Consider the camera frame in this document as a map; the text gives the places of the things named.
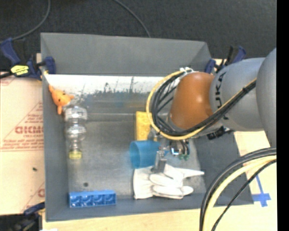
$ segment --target orange toy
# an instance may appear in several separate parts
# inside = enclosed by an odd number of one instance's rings
[[[55,90],[51,85],[49,85],[49,91],[52,94],[54,104],[58,106],[57,111],[60,115],[62,113],[62,107],[69,104],[69,102],[74,98],[74,96],[67,95],[62,90]]]

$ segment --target white glove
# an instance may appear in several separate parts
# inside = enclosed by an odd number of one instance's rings
[[[182,199],[191,194],[194,189],[183,186],[183,179],[203,175],[203,171],[174,168],[165,165],[164,173],[153,173],[152,166],[135,169],[133,176],[134,198],[144,199],[153,196]]]

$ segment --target cardboard sheet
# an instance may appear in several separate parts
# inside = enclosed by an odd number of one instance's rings
[[[0,81],[0,215],[21,214],[44,201],[41,82]]]

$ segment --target blue plastic cup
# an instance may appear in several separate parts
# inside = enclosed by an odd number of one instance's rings
[[[159,146],[159,142],[151,140],[132,141],[130,143],[130,158],[133,167],[142,168],[154,165]]]

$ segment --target blue block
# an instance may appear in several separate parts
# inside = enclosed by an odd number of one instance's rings
[[[69,193],[71,208],[115,205],[116,203],[117,195],[113,190]]]

